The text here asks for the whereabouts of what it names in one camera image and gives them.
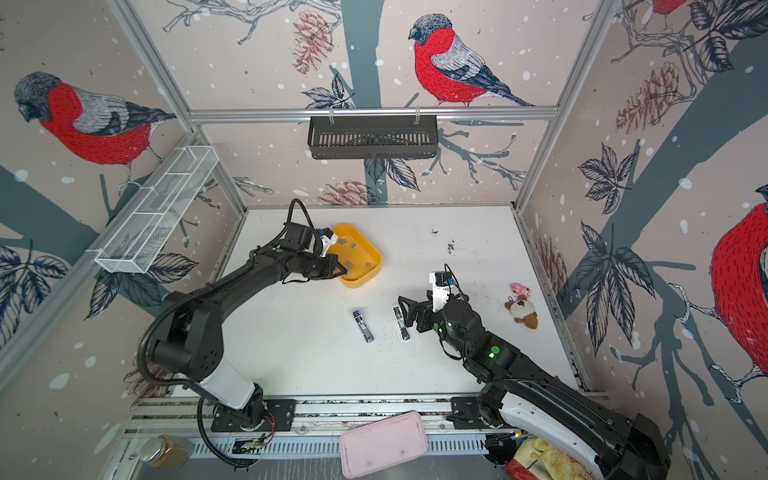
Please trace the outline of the white mesh wall shelf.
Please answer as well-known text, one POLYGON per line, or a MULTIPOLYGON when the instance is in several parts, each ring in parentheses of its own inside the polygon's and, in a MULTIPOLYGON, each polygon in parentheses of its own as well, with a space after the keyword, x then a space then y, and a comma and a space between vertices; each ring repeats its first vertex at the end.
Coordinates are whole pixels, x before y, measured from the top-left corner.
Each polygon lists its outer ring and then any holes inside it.
POLYGON ((109 273, 145 273, 219 162, 211 146, 174 152, 167 170, 141 189, 140 202, 101 248, 95 262, 109 273))

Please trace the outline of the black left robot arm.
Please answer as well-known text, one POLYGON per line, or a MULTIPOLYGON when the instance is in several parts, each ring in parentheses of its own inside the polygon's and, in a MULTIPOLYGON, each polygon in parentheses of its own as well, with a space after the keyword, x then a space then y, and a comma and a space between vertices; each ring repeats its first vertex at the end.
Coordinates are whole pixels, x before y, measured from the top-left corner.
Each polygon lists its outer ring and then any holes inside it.
POLYGON ((338 236, 288 221, 275 239, 249 253, 240 268, 191 293, 166 301, 138 345, 137 367, 158 386, 193 390, 224 415, 225 430, 253 431, 268 418, 263 389, 225 358, 223 325, 261 291, 299 274, 306 282, 347 273, 329 252, 338 236))

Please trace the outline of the light blue stapler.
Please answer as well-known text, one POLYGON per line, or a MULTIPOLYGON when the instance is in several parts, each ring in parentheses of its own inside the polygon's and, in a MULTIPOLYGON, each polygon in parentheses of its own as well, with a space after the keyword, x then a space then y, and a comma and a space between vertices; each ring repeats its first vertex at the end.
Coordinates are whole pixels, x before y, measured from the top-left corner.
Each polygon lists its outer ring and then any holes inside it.
POLYGON ((353 318, 355 320, 356 325, 358 326, 361 334, 363 335, 363 338, 367 343, 371 343, 374 341, 374 336, 372 332, 370 331, 362 312, 359 309, 353 310, 353 318))

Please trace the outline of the yellow plastic tray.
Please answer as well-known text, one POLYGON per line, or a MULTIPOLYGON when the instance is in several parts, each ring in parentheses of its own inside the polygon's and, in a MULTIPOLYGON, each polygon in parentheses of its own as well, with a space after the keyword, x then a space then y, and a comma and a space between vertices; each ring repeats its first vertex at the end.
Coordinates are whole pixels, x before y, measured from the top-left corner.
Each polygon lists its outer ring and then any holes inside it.
POLYGON ((334 233, 340 238, 347 240, 347 244, 332 245, 329 249, 331 254, 336 254, 339 261, 347 269, 347 273, 340 277, 341 282, 350 289, 362 287, 372 280, 380 271, 382 265, 382 255, 376 247, 353 225, 339 224, 332 228, 334 233), (350 244, 356 242, 355 249, 350 249, 350 244), (365 268, 365 263, 370 263, 370 269, 365 268))

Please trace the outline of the white mini stapler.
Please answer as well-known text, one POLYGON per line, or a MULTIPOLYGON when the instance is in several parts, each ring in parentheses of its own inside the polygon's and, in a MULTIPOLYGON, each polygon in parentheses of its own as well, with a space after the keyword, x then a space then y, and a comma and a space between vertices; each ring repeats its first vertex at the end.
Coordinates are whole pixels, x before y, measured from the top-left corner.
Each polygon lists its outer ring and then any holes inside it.
POLYGON ((403 341, 408 341, 410 339, 410 334, 407 330, 407 327, 405 325, 404 317, 402 314, 402 310, 399 305, 395 305, 393 307, 393 312, 395 315, 395 319, 400 331, 400 335, 403 341))

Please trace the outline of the brown plush toy keychain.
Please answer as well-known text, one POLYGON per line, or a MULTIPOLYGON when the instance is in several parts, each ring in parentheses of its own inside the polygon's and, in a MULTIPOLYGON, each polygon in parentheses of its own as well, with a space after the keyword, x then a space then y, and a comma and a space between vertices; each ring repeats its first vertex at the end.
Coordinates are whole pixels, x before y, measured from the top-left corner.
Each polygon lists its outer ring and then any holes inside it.
POLYGON ((517 324, 523 324, 531 330, 536 330, 539 321, 535 305, 531 301, 531 289, 519 283, 512 283, 510 292, 504 307, 517 324))

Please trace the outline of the glass spice jar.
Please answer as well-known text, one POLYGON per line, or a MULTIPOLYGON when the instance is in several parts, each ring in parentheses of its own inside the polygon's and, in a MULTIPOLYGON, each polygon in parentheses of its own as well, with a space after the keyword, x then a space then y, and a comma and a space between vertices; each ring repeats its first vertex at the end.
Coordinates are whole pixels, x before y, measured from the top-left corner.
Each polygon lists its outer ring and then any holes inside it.
POLYGON ((139 459, 156 469, 179 469, 191 457, 194 445, 187 438, 163 434, 148 439, 139 450, 139 459))

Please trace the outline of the pink plastic lid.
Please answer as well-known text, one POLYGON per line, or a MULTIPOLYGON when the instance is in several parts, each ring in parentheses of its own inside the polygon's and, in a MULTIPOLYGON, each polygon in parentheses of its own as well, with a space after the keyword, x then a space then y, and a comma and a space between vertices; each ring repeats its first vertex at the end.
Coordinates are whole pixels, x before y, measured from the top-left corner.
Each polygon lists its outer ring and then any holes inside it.
POLYGON ((339 440, 342 474, 363 477, 422 456, 429 451, 421 415, 410 411, 347 431, 339 440))

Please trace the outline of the red cassava chips bag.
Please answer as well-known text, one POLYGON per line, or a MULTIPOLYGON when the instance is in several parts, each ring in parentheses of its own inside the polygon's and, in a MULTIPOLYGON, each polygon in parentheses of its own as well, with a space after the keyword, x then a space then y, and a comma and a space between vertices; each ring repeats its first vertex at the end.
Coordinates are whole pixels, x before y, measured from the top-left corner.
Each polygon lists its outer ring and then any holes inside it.
POLYGON ((538 437, 525 439, 504 471, 511 479, 594 479, 581 463, 538 437))

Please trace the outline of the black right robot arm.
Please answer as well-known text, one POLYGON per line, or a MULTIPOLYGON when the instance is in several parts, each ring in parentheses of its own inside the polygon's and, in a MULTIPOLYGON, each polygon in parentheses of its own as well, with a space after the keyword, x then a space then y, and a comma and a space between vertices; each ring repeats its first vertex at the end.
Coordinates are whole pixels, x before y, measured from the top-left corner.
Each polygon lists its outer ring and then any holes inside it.
POLYGON ((481 384, 477 407, 486 424, 533 434, 598 479, 666 478, 671 460, 654 421, 628 418, 550 375, 487 330, 466 296, 450 296, 440 310, 405 297, 398 305, 406 327, 435 332, 443 352, 481 384))

